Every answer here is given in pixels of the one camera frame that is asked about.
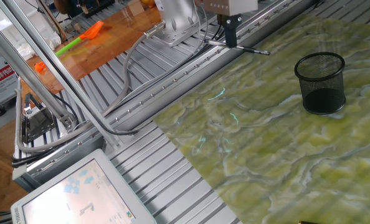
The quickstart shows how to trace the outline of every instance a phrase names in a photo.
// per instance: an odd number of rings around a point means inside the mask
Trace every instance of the gray tube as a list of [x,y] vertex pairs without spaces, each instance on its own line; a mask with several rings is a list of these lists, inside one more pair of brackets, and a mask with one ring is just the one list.
[[130,57],[133,54],[136,47],[146,39],[145,35],[142,35],[141,38],[139,38],[135,44],[132,46],[132,48],[128,51],[127,56],[125,57],[124,63],[123,63],[123,77],[124,77],[124,89],[121,91],[121,93],[118,95],[118,97],[111,103],[111,105],[106,108],[102,115],[106,116],[108,113],[110,113],[115,107],[121,102],[121,100],[126,96],[126,93],[128,91],[128,62],[130,61]]
[[[114,100],[114,102],[102,112],[103,116],[106,116],[109,112],[111,112],[120,103],[120,101],[126,96],[126,92],[128,91],[128,86],[129,86],[128,72],[127,72],[128,62],[130,61],[131,55],[134,52],[134,50],[136,49],[136,47],[142,41],[144,41],[145,39],[146,39],[146,36],[143,35],[141,38],[139,38],[134,43],[132,48],[128,51],[128,54],[127,54],[127,56],[124,60],[124,63],[123,63],[124,89],[117,96],[117,98]],[[23,108],[22,108],[23,107],[22,94],[21,94],[21,91],[18,90],[18,89],[15,89],[15,92],[17,94],[17,96],[16,96],[16,127],[20,127],[21,126],[21,120],[22,120],[22,111],[23,111]],[[43,146],[37,146],[37,147],[26,147],[26,146],[24,146],[23,142],[22,142],[22,139],[21,139],[21,130],[18,128],[18,129],[16,129],[16,136],[18,137],[18,138],[16,138],[16,145],[18,146],[18,148],[22,152],[42,152],[42,151],[46,151],[46,150],[48,150],[52,147],[56,147],[58,145],[61,145],[65,142],[73,139],[74,137],[76,137],[79,134],[86,131],[88,128],[92,127],[92,125],[93,124],[91,122],[89,122],[87,124],[84,124],[81,128],[78,128],[77,130],[73,131],[72,133],[69,133],[69,134],[63,136],[60,139],[58,139],[58,140],[56,140],[52,143],[49,143],[49,144],[46,144],[46,145],[43,145]],[[117,131],[116,133],[117,134],[126,134],[127,132],[126,131]]]

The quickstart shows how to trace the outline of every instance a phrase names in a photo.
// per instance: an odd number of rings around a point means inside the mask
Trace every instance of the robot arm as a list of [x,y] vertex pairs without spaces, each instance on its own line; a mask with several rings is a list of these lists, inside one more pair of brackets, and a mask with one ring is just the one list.
[[258,9],[257,0],[205,0],[204,7],[207,11],[217,14],[218,24],[224,28],[225,43],[207,40],[206,43],[221,45],[228,48],[239,49],[250,53],[270,55],[264,50],[255,50],[237,45],[236,28],[242,23],[241,13]]

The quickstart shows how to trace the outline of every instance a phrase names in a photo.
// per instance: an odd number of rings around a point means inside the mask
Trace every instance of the orange tool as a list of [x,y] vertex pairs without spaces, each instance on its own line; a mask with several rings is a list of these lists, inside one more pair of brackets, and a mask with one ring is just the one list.
[[[103,22],[98,21],[96,24],[91,26],[91,28],[89,28],[82,35],[80,35],[80,37],[77,37],[75,40],[71,41],[71,43],[66,45],[64,48],[62,48],[58,52],[56,52],[56,55],[58,57],[61,56],[63,53],[65,53],[66,51],[68,51],[72,47],[76,46],[78,43],[80,43],[82,40],[84,40],[86,38],[89,39],[89,40],[95,38],[97,36],[98,32],[100,31],[100,29],[102,28],[102,26],[103,26]],[[35,68],[36,68],[37,72],[41,72],[45,68],[45,63],[44,62],[37,63],[35,65]]]

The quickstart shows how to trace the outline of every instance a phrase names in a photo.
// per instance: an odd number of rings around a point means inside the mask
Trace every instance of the white container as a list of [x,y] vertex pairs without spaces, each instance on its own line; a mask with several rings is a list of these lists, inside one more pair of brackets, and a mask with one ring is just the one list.
[[[26,16],[33,23],[33,26],[38,30],[38,32],[43,36],[43,38],[51,39],[55,37],[54,30],[49,21],[44,17],[43,14],[37,11],[36,8],[32,7],[30,4],[25,2],[25,0],[11,0],[16,1]],[[33,6],[38,7],[36,0],[27,0]],[[19,33],[16,27],[10,22],[6,17],[5,13],[2,12],[0,8],[0,31],[5,35],[5,37],[10,41],[10,43],[18,49],[20,45],[26,44],[26,40]]]

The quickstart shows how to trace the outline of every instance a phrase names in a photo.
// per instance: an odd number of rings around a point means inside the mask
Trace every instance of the black end effector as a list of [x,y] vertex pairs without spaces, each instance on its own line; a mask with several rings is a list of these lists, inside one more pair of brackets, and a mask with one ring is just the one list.
[[237,46],[236,28],[242,23],[240,14],[234,16],[217,15],[218,24],[224,28],[225,42],[229,48]]
[[213,40],[206,40],[205,43],[211,45],[218,45],[228,47],[230,49],[242,50],[253,54],[270,55],[271,53],[266,50],[257,50],[250,47],[243,47],[237,45],[236,28],[242,23],[242,17],[240,14],[234,16],[225,16],[222,14],[217,15],[218,24],[224,28],[225,32],[225,43],[217,42]]

